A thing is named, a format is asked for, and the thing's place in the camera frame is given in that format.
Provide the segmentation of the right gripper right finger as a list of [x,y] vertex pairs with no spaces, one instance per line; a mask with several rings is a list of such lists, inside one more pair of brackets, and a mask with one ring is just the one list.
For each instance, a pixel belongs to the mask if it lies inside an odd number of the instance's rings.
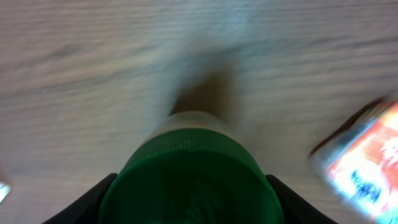
[[337,224],[274,175],[266,175],[281,204],[286,224]]

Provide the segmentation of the green lid jar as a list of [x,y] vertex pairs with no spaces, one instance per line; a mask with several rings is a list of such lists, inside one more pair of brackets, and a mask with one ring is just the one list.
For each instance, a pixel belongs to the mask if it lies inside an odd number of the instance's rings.
[[220,119],[169,116],[106,192],[99,223],[284,222],[274,189]]

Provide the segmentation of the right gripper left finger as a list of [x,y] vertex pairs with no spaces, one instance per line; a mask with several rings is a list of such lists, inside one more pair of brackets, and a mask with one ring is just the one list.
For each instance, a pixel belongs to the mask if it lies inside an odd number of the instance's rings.
[[117,173],[107,175],[67,208],[45,221],[44,224],[97,223],[102,200],[117,176]]

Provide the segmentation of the orange small packet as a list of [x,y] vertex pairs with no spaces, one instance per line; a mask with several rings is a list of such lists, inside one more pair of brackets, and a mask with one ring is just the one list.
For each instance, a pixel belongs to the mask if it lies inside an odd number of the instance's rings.
[[371,223],[397,223],[397,99],[361,108],[310,158],[344,205]]

